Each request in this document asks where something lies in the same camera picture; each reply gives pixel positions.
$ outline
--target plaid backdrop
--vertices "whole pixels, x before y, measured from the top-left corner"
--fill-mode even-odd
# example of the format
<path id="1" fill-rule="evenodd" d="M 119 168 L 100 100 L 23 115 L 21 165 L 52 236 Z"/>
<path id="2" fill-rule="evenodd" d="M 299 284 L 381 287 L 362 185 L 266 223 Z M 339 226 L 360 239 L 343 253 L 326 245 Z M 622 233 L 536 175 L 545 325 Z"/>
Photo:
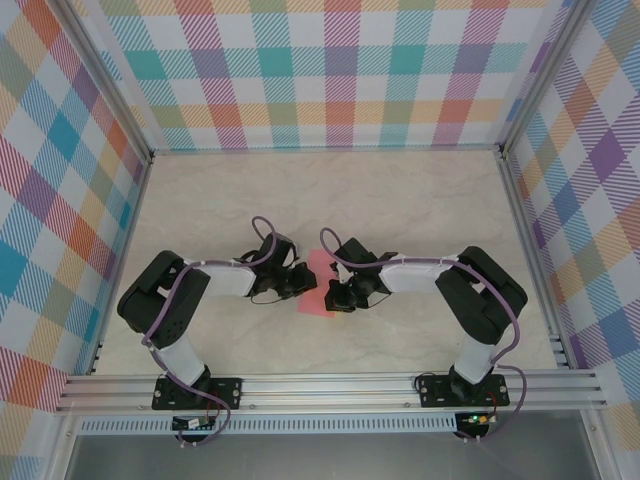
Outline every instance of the plaid backdrop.
<path id="1" fill-rule="evenodd" d="M 640 471 L 640 0 L 600 0 L 513 162 L 571 346 Z"/>
<path id="2" fill-rule="evenodd" d="M 143 163 L 44 0 L 0 0 L 0 479 L 84 373 Z"/>
<path id="3" fill-rule="evenodd" d="M 558 6 L 99 0 L 99 22 L 97 3 L 74 0 L 149 141 L 173 150 L 493 144 Z"/>

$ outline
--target metal strip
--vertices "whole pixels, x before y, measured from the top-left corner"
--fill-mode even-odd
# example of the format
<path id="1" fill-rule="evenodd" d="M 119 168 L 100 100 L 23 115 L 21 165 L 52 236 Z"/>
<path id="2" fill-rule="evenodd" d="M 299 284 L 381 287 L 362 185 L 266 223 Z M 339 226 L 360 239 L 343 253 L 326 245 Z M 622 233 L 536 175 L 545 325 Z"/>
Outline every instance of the metal strip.
<path id="1" fill-rule="evenodd" d="M 531 275 L 531 280 L 533 281 L 536 296 L 540 304 L 540 311 L 542 312 L 547 324 L 549 333 L 552 335 L 559 335 L 563 332 L 561 323 L 558 320 L 560 317 L 556 304 L 553 300 L 553 296 L 551 295 L 551 286 L 548 283 L 542 267 L 542 265 L 544 265 L 542 258 L 540 258 L 540 253 L 534 243 L 535 236 L 527 220 L 524 210 L 524 200 L 516 186 L 515 179 L 511 173 L 511 168 L 504 160 L 503 154 L 496 150 L 495 155 L 500 179 L 502 180 L 502 186 L 504 187 L 507 201 L 509 202 L 509 208 L 513 216 L 516 231 L 518 232 L 518 237 L 520 238 L 520 244 L 524 251 L 524 257 L 527 262 L 529 274 Z M 562 335 L 562 339 L 564 339 L 565 342 L 568 338 L 568 336 Z"/>
<path id="2" fill-rule="evenodd" d="M 301 148 L 259 148 L 250 149 L 248 153 L 343 153 L 343 152 L 452 152 L 452 151 L 483 151 L 493 150 L 494 145 L 434 145 L 425 147 L 301 147 Z M 182 155 L 229 155 L 234 153 L 246 154 L 246 149 L 227 150 L 156 150 L 157 157 Z"/>
<path id="3" fill-rule="evenodd" d="M 517 373 L 504 374 L 512 410 L 522 394 Z M 243 376 L 243 397 L 234 416 L 264 414 L 464 412 L 422 409 L 413 379 L 419 373 Z M 603 408 L 604 394 L 590 370 L 531 370 L 525 410 Z M 67 415 L 157 415 L 151 410 L 155 376 L 70 377 L 58 405 Z M 204 414 L 180 412 L 181 414 Z"/>
<path id="4" fill-rule="evenodd" d="M 152 165 L 153 158 L 151 158 L 151 163 L 145 164 L 144 166 L 144 172 L 142 173 L 142 180 L 140 182 L 140 193 L 138 194 L 138 201 L 136 202 L 136 205 L 133 209 L 131 222 L 129 223 L 129 230 L 127 231 L 127 236 L 122 247 L 122 253 L 120 254 L 120 258 L 118 259 L 118 263 L 116 265 L 111 292 L 109 293 L 109 299 L 107 300 L 107 307 L 105 308 L 102 321 L 100 322 L 98 334 L 95 336 L 91 345 L 89 346 L 89 351 L 92 352 L 91 356 L 87 358 L 87 362 L 85 365 L 83 365 L 82 368 L 82 371 L 88 374 L 90 374 L 93 370 L 98 349 L 100 348 L 101 343 L 104 341 L 104 337 L 107 335 L 109 319 L 111 318 L 113 308 L 117 301 L 116 297 L 118 295 L 118 285 L 120 285 L 120 280 L 122 279 L 122 274 L 124 273 L 125 260 L 129 253 L 129 248 L 131 247 L 131 241 L 133 240 L 133 234 L 138 223 L 138 217 L 140 216 L 140 210 L 142 208 L 144 195 L 147 192 L 147 185 L 149 184 L 149 178 L 151 177 Z"/>
<path id="5" fill-rule="evenodd" d="M 600 476 L 607 480 L 622 480 L 635 478 L 637 472 L 627 472 L 623 476 L 620 472 L 611 445 L 615 445 L 615 437 L 606 429 L 607 422 L 603 418 L 605 411 L 583 410 L 582 421 L 587 432 L 587 438 L 593 452 Z"/>
<path id="6" fill-rule="evenodd" d="M 151 147 L 147 144 L 138 122 L 122 98 L 113 77 L 87 35 L 75 10 L 69 5 L 68 0 L 48 0 L 48 4 L 78 52 L 82 63 L 91 74 L 98 90 L 113 111 L 116 120 L 122 126 L 137 155 L 147 162 L 151 161 Z"/>
<path id="7" fill-rule="evenodd" d="M 553 0 L 547 2 L 547 5 L 544 7 L 542 16 L 540 20 L 538 20 L 538 25 L 536 25 L 535 33 L 527 46 L 524 55 L 522 56 L 522 60 L 520 61 L 520 66 L 518 70 L 513 75 L 511 83 L 505 92 L 504 99 L 502 101 L 502 106 L 500 107 L 500 113 L 496 118 L 495 122 L 491 126 L 489 130 L 489 134 L 487 135 L 487 142 L 498 143 L 500 140 L 498 136 L 500 135 L 500 131 L 504 127 L 504 124 L 507 121 L 507 117 L 509 116 L 509 112 L 513 107 L 516 99 L 518 98 L 518 93 L 522 88 L 522 84 L 524 83 L 529 70 L 531 69 L 531 65 L 536 59 L 542 44 L 547 36 L 549 30 L 551 30 L 551 26 L 553 25 L 553 21 L 555 20 L 560 8 L 562 7 L 562 0 Z"/>
<path id="8" fill-rule="evenodd" d="M 175 435 L 171 415 L 87 416 L 78 435 Z M 396 413 L 362 415 L 254 415 L 236 418 L 222 432 L 225 435 L 283 435 L 327 433 L 425 433 L 454 432 L 454 413 Z"/>
<path id="9" fill-rule="evenodd" d="M 131 69 L 131 65 L 129 65 L 127 57 L 125 57 L 124 52 L 120 47 L 120 42 L 118 42 L 115 33 L 113 33 L 113 30 L 111 29 L 111 25 L 109 25 L 109 20 L 102 10 L 99 0 L 84 0 L 84 5 L 89 12 L 91 20 L 98 29 L 98 32 L 102 37 L 102 41 L 109 50 L 111 58 L 113 58 L 114 63 L 118 67 L 118 70 L 120 70 L 120 74 L 122 75 L 122 79 L 124 80 L 125 85 L 133 96 L 136 105 L 138 106 L 138 108 L 140 108 L 140 113 L 147 122 L 149 131 L 151 132 L 151 135 L 156 142 L 156 145 L 154 145 L 154 149 L 169 148 L 169 144 L 167 143 L 167 140 L 162 133 L 162 129 L 160 128 L 156 117 L 153 115 L 151 107 L 149 107 L 147 97 L 142 92 L 140 84 L 138 84 L 138 80 L 136 79 L 136 76 Z"/>
<path id="10" fill-rule="evenodd" d="M 588 20 L 597 3 L 598 0 L 576 0 L 574 2 L 558 38 L 551 46 L 544 65 L 540 68 L 529 94 L 524 99 L 507 133 L 504 142 L 504 150 L 507 153 L 512 151 L 526 131 L 547 89 L 555 80 L 560 67 L 562 67 L 564 60 L 567 58 L 573 42 L 578 37 L 582 26 Z"/>

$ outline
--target pink object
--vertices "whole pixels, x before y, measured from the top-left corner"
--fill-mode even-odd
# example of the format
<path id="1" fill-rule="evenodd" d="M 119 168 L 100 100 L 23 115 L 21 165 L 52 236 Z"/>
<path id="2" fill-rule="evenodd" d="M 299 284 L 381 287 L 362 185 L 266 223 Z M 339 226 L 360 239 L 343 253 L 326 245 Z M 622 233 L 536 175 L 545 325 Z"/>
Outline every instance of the pink object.
<path id="1" fill-rule="evenodd" d="M 324 296 L 329 291 L 329 280 L 335 279 L 331 270 L 334 260 L 322 249 L 313 249 L 309 255 L 309 269 L 316 274 L 318 288 L 303 293 L 298 299 L 298 312 L 317 315 L 319 317 L 335 318 L 335 312 L 327 312 L 324 308 Z"/>

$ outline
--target aluminum rail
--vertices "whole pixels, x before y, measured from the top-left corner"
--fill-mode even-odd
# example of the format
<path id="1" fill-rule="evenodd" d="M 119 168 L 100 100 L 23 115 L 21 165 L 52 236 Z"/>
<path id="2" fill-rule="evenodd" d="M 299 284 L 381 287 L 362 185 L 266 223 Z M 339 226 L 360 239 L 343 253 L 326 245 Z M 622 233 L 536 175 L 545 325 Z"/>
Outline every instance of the aluminum rail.
<path id="1" fill-rule="evenodd" d="M 517 373 L 505 376 L 511 405 L 522 394 Z M 465 412 L 468 407 L 421 408 L 413 379 L 419 373 L 244 375 L 242 400 L 233 415 L 393 413 L 407 411 Z M 530 370 L 523 410 L 584 410 L 606 406 L 604 393 L 591 370 Z M 72 376 L 62 392 L 62 415 L 158 415 L 151 409 L 157 376 Z M 167 411 L 167 415 L 200 414 Z"/>

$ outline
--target ventilation grille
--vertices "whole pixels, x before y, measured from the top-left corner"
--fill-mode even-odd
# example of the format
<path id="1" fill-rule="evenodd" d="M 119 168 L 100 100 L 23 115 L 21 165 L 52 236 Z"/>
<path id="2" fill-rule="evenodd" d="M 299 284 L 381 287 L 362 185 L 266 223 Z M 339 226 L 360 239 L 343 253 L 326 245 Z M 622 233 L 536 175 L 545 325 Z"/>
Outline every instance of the ventilation grille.
<path id="1" fill-rule="evenodd" d="M 453 432 L 455 414 L 247 415 L 232 417 L 225 434 Z M 171 417 L 86 417 L 80 435 L 173 435 Z"/>

